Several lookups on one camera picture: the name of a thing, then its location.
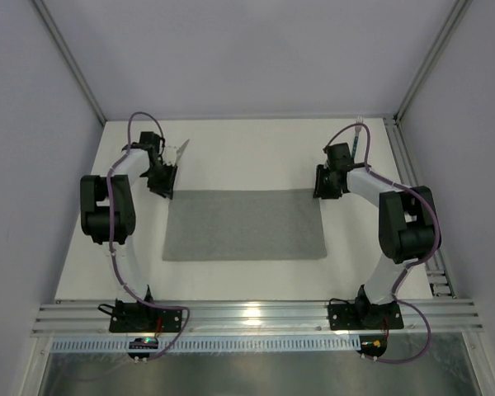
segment white wall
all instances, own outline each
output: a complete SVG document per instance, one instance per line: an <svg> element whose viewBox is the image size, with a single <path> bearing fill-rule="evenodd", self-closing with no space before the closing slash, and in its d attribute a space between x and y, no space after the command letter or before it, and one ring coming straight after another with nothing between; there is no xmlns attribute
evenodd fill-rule
<svg viewBox="0 0 495 396"><path fill-rule="evenodd" d="M403 120L463 294L495 346L495 1L473 2Z"/></svg>
<svg viewBox="0 0 495 396"><path fill-rule="evenodd" d="M453 0L47 0L109 120L393 114Z"/></svg>
<svg viewBox="0 0 495 396"><path fill-rule="evenodd" d="M54 295L101 126L26 0L0 0L0 395Z"/></svg>

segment purple cable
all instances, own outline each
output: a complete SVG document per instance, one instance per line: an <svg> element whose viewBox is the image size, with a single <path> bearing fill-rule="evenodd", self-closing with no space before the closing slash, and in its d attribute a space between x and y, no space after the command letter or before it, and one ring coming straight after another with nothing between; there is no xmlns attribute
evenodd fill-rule
<svg viewBox="0 0 495 396"><path fill-rule="evenodd" d="M401 359L401 360L384 359L384 358L378 358L378 359L376 359L376 361L379 361L381 363L386 363L386 364L390 364L390 365L401 365L403 363L410 363L412 361L415 361L416 359L418 359L421 356L423 356L429 350L429 347L431 346L432 333L431 333L431 326L429 325L429 321L427 320L427 318L423 314L423 312L418 307L416 307L415 305L410 304L407 301L403 301L403 300L398 299L398 297L396 297L396 293L398 292L398 287L402 284L403 279L405 279L405 276L407 276L408 270L411 269L411 268L413 268L414 266L417 266L418 264L422 264L423 262L426 262L427 260L429 260L435 254L436 250L438 250L438 245L440 244L440 225L438 224L438 218L436 217L435 211L431 208L431 205L429 205L429 203L426 200L423 199L422 196L420 196L417 192L411 190L409 187L404 186L403 184L396 183L396 182L394 182L392 180L389 180L387 177L381 176L380 174L374 172L370 168L370 165L369 165L370 129L369 129L368 125L363 124L361 122L356 122L355 124L351 124L351 125L346 126L342 130L340 130L339 132L337 132L330 139L330 141L328 141L328 144L324 148L325 149L325 152L326 152L326 149L328 148L328 146L330 146L330 144L340 134L342 134L343 132L345 132L346 130L349 130L350 128L352 128L354 126L362 126L363 128L365 128L365 131L366 131L366 149L365 149L365 158L363 160L363 163L365 164L365 170L372 177L375 177L376 179L382 181L383 183L389 184L389 185L391 185L393 187L396 187L396 188L398 188L398 189L400 189L402 191L406 191L411 196L413 196L415 199L419 200L420 203L422 204L422 206L426 209L426 211L431 216L432 225L433 225L433 228L434 228L434 231L435 231L435 240L434 240L434 242L432 244L432 247L431 247L431 250L429 251L429 253L425 257L419 259L418 261L411 262L411 263L407 264L405 266L405 268L403 268L403 271L400 274L400 276L398 277L398 279L394 282L393 288L391 290L393 299L395 301L397 301L398 303L402 304L402 305L406 305L409 308L414 309L420 315L420 317L422 318L423 322L426 325L426 329L427 329L427 341L426 341L426 345L415 356L409 357L407 359Z"/></svg>
<svg viewBox="0 0 495 396"><path fill-rule="evenodd" d="M117 278L117 281L120 283L120 285L123 286L123 289L133 299L135 299L136 301L139 301L143 305L146 305L146 306L148 306L150 308L154 308L154 309L176 310L176 311L182 310L182 311L186 311L187 312L187 317L185 319L185 322L183 322L183 324L182 324L182 326L180 328L180 332L160 352L158 352L154 356L149 357L147 359L147 361L154 361L154 360L158 359L159 357L165 355L167 353L167 351L174 346L174 344L176 343L176 341L178 340L178 338L180 338L180 336L183 334L183 332L185 331L185 329L187 327L187 324L189 323L189 317L191 316L191 311L189 310L189 307L182 306L182 305L160 305L160 304L153 304L153 303L149 303L148 301L145 301L144 299L142 299L141 297L139 297L125 283L125 281L123 280L123 277L121 276L121 274L119 272L119 268L117 266L116 249L114 248L114 237L115 237L114 227L115 227L115 222L116 222L116 209L114 207L114 190L112 188L111 178L112 178L112 175L114 174L114 171L116 170L116 168L123 161L125 161L125 159L130 155L130 145L132 144L132 138L131 138L130 128L132 126L132 120L136 116L138 116L138 115L147 116L148 118L150 118L151 120L153 120L156 123L156 126L159 128L159 132L160 132L161 136L163 137L163 130L162 130L161 125L159 124L158 120L156 120L154 117L152 117L149 113L145 113L144 111L136 111L134 114L132 114L130 116L129 122L128 122L128 125L127 125L127 128L126 128L127 145L126 145L126 148L125 148L125 153L123 154L123 157L121 157L117 161L115 161L115 163L111 166L110 170L106 174L106 188L108 190L108 201L110 202L110 208L109 208L109 212L110 212L110 228L109 228L110 235L109 235L109 238L108 238L108 248L110 250L111 261L112 261L112 268L114 270L115 277ZM68 377L68 378L70 378L72 380L76 380L76 381L79 381L79 382L93 382L93 381L101 380L101 379L107 377L108 375L112 374L113 372L115 372L116 370L120 369L124 365L128 365L131 362L132 361L125 361L123 363L120 363L119 365L115 365L114 367L112 367L111 369L105 371L104 373L102 373L100 375L96 375L95 377L90 377L90 378L76 378L76 377L73 377L73 376L71 376L71 375L69 375L69 374L66 373L65 367L61 371L61 374L63 374L65 377Z"/></svg>

